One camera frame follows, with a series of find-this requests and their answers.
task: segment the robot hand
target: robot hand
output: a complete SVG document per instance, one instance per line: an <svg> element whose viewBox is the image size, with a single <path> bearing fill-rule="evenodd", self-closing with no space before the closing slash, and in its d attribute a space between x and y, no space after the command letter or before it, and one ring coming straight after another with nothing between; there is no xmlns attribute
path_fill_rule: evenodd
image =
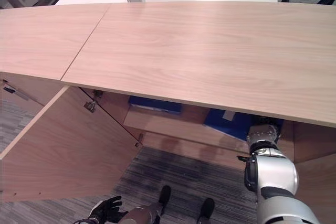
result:
<svg viewBox="0 0 336 224"><path fill-rule="evenodd" d="M116 196L108 200L98 202L91 210L89 219L93 219L98 224L106 221L118 223L128 212L120 212L119 206L122 205L121 196Z"/></svg>

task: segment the open cabinet door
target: open cabinet door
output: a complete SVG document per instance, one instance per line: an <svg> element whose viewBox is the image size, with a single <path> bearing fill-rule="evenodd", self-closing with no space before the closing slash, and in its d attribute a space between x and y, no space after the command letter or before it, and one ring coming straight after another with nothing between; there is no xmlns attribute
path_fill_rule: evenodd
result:
<svg viewBox="0 0 336 224"><path fill-rule="evenodd" d="M107 194L136 156L136 139L90 98L62 88L2 152L4 201Z"/></svg>

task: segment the cabinet panel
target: cabinet panel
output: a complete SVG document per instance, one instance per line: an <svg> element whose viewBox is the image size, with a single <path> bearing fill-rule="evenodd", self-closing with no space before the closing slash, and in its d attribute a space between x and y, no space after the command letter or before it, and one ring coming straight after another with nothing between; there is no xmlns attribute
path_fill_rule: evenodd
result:
<svg viewBox="0 0 336 224"><path fill-rule="evenodd" d="M93 89L83 88L83 90L91 97L94 97ZM118 123L131 133L136 139L140 139L142 130L135 129L124 125L125 117L130 108L128 103L130 96L127 94L118 94L112 92L104 92L103 96L99 99L99 105L109 113Z"/></svg>
<svg viewBox="0 0 336 224"><path fill-rule="evenodd" d="M36 115L64 86L58 81L12 73L0 73L0 84L0 99L9 101L32 115ZM5 88L16 91L10 93Z"/></svg>
<svg viewBox="0 0 336 224"><path fill-rule="evenodd" d="M336 128L308 123L294 123L295 162L336 153Z"/></svg>
<svg viewBox="0 0 336 224"><path fill-rule="evenodd" d="M336 154L296 164L299 190L296 197L313 210L321 223L336 220Z"/></svg>
<svg viewBox="0 0 336 224"><path fill-rule="evenodd" d="M64 87L1 154L3 200L106 194L138 152L136 139L89 97Z"/></svg>

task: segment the cabinet door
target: cabinet door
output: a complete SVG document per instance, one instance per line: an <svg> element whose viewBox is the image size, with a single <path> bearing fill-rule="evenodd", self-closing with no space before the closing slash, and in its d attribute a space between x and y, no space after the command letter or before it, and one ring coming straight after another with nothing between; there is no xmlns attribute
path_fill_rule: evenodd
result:
<svg viewBox="0 0 336 224"><path fill-rule="evenodd" d="M63 87L57 81L0 73L0 99L36 115Z"/></svg>
<svg viewBox="0 0 336 224"><path fill-rule="evenodd" d="M90 98L62 88L2 152L3 200L107 194L136 156L136 139Z"/></svg>

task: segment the door hinge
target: door hinge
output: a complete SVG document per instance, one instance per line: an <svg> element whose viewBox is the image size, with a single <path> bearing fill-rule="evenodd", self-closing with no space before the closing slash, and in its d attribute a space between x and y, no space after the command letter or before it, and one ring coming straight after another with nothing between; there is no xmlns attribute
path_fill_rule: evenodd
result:
<svg viewBox="0 0 336 224"><path fill-rule="evenodd" d="M142 144L143 141L143 133L140 133L138 142L135 144L136 147L139 147L140 144Z"/></svg>
<svg viewBox="0 0 336 224"><path fill-rule="evenodd" d="M84 104L84 108L86 108L88 111L93 113L94 111L96 111L96 104L98 104L98 101L101 99L102 96L103 96L103 91L95 89L93 91L93 98L92 98L93 101L86 102Z"/></svg>

